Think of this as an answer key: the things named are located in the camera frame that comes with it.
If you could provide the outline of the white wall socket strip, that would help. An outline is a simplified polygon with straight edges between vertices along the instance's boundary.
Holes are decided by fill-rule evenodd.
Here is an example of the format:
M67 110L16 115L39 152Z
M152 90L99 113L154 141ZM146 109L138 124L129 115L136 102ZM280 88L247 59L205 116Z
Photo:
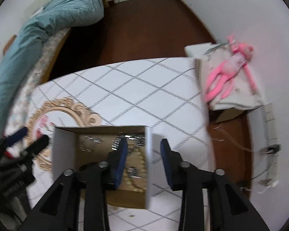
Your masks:
M272 103L268 103L260 108L261 116L263 118L265 147L273 144L278 144L278 135L276 131L275 116ZM268 165L266 171L267 187L274 188L278 185L279 172L279 152L276 154L268 154Z

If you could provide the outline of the pink panther plush toy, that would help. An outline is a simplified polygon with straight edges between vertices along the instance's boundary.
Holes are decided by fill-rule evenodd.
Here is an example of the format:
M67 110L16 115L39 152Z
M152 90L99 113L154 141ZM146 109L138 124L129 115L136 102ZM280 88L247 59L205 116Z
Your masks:
M258 87L249 69L249 62L252 59L254 48L247 44L238 42L233 35L228 36L228 46L232 56L214 68L206 79L205 100L212 101L217 96L224 99L230 95L234 88L234 77L240 71L245 77L253 94L257 93Z

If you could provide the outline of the brown wooden headboard piece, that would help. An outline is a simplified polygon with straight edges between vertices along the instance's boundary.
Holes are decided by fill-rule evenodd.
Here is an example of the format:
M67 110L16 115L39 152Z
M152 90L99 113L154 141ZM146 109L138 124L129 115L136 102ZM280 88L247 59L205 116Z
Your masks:
M15 39L17 38L17 35L14 34L12 35L12 37L7 41L7 43L5 44L3 50L2 50L2 54L5 55L6 52L8 51L8 49L10 48L10 46L13 44L13 42L15 41Z

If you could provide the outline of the white cardboard jewelry box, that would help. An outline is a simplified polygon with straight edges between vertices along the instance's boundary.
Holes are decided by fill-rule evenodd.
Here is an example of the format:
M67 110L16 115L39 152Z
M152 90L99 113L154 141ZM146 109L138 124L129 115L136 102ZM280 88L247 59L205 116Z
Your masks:
M57 179L66 169L106 160L120 138L128 155L122 182L108 191L107 203L121 208L148 209L151 194L152 129L148 126L56 127L52 137L51 172Z

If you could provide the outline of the teal quilted duvet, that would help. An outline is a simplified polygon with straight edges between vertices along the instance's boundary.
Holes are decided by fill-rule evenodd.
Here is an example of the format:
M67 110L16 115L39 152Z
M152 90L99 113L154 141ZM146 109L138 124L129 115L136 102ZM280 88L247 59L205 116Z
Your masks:
M21 28L0 63L0 137L17 90L40 58L43 44L60 30L89 26L103 16L102 0L51 0Z

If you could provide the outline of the floral patterned tablecloth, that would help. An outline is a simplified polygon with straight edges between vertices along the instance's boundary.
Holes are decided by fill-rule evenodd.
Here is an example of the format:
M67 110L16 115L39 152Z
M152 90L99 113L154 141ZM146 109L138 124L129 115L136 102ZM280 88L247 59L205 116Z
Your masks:
M188 58L144 59L90 68L38 86L29 106L27 142L55 127L147 126L152 146L151 199L147 210L109 207L111 230L177 230L182 194L167 184L160 156L165 138L185 161L214 167L195 62Z

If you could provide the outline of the black power adapter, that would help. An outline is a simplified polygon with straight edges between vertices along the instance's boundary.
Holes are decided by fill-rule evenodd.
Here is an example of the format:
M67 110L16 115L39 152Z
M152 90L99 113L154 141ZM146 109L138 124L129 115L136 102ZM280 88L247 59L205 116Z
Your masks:
M262 151L260 151L260 154L276 154L280 150L281 150L281 146L279 144L273 144L263 149Z

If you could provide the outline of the checked patterned mattress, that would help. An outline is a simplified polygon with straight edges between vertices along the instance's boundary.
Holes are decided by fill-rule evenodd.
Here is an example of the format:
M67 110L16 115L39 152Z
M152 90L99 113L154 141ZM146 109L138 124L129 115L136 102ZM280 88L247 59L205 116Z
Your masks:
M33 92L38 85L48 81L51 70L69 33L70 28L60 30L43 44L39 59L26 75L12 101L4 128L5 135L13 134L26 124Z

